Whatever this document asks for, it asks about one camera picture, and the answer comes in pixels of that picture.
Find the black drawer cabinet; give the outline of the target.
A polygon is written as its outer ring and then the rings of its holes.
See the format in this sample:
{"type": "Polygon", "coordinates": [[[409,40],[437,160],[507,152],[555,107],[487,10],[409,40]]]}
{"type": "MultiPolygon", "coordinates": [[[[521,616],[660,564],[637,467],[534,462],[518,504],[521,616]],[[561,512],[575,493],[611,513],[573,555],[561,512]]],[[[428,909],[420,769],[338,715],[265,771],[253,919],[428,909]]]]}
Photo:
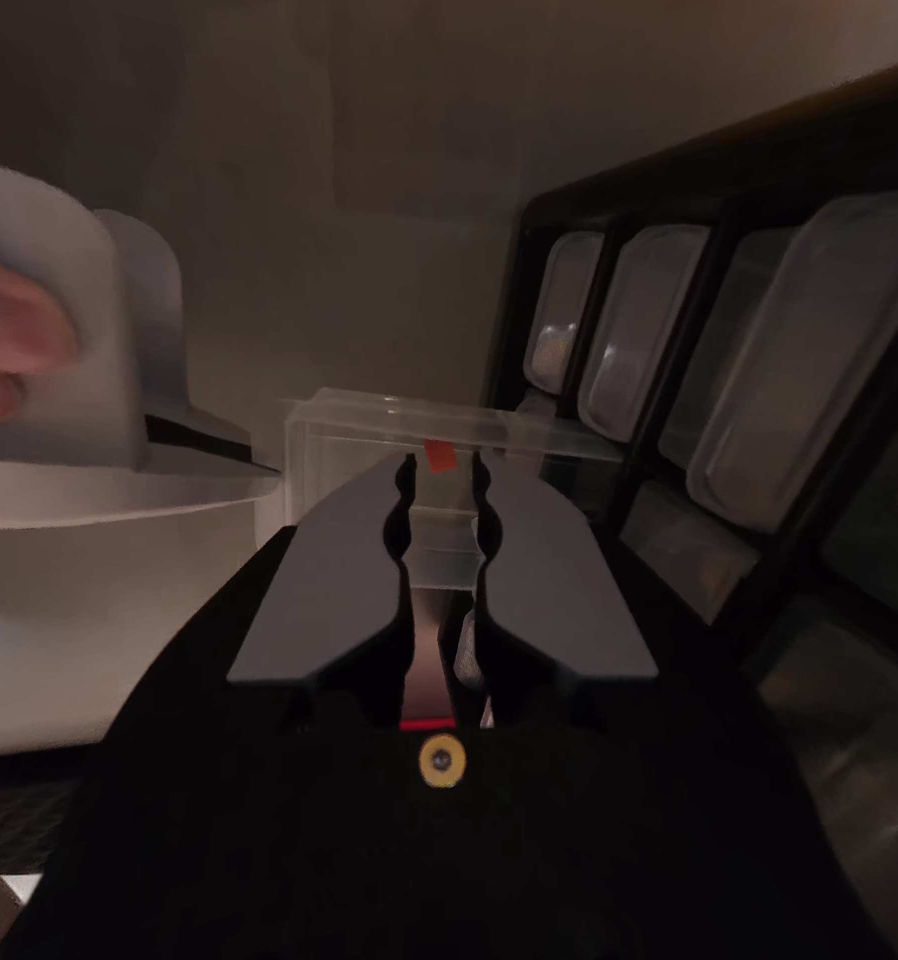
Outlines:
{"type": "Polygon", "coordinates": [[[898,939],[898,65],[531,200],[491,403],[589,229],[542,391],[622,446],[584,481],[600,545],[664,664],[748,675],[898,939]]]}

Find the clear plastic drawer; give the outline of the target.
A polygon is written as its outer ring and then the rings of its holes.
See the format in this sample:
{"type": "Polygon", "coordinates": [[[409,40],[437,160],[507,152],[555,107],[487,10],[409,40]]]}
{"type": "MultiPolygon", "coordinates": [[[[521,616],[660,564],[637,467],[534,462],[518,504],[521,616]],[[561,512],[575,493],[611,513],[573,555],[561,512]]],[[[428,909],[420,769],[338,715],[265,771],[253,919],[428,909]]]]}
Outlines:
{"type": "Polygon", "coordinates": [[[581,423],[555,415],[534,394],[515,412],[323,388],[287,405],[285,522],[298,523],[321,499],[390,455],[414,455],[416,494],[405,564],[415,589],[470,592],[481,564],[471,462],[494,453],[555,487],[590,522],[600,521],[623,450],[581,423]],[[451,442],[458,467],[432,474],[426,439],[451,442]]]}

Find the person's left hand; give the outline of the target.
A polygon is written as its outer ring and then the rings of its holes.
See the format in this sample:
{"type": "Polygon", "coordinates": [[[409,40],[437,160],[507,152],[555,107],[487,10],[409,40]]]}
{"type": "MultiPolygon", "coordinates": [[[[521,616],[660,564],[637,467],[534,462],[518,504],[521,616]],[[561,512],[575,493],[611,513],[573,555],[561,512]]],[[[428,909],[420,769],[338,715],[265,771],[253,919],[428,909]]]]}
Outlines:
{"type": "Polygon", "coordinates": [[[0,265],[0,421],[23,407],[22,378],[63,369],[78,356],[76,330],[56,298],[0,265]]]}

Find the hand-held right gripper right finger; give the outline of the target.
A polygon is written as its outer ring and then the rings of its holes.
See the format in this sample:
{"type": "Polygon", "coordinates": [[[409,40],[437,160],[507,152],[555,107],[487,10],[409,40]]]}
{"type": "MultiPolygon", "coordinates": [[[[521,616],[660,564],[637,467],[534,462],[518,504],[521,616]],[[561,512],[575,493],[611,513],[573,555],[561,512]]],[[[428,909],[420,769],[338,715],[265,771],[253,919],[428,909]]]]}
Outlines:
{"type": "Polygon", "coordinates": [[[498,454],[474,459],[472,483],[482,555],[477,597],[488,626],[576,679],[657,678],[584,513],[498,454]]]}

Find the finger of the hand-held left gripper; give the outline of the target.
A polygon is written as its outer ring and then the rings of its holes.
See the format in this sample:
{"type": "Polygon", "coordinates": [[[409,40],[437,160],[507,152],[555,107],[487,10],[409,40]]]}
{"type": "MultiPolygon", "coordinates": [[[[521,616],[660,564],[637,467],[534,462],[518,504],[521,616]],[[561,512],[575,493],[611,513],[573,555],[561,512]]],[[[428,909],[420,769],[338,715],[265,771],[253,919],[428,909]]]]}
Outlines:
{"type": "Polygon", "coordinates": [[[145,414],[134,474],[279,481],[281,472],[257,462],[249,434],[232,424],[184,422],[180,415],[145,414]]]}
{"type": "Polygon", "coordinates": [[[250,451],[247,430],[191,402],[182,278],[174,250],[154,228],[127,214],[110,209],[95,214],[119,255],[147,439],[201,451],[250,451]]]}

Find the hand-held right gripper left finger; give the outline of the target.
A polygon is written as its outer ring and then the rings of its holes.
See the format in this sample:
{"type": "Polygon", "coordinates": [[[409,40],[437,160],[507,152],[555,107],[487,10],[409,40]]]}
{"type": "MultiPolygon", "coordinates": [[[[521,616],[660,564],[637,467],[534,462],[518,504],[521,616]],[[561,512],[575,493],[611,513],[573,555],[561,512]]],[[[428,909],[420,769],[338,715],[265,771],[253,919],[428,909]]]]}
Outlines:
{"type": "Polygon", "coordinates": [[[376,647],[405,676],[415,652],[404,556],[417,473],[415,455],[389,455],[303,516],[229,668],[231,685],[313,682],[376,647]]]}

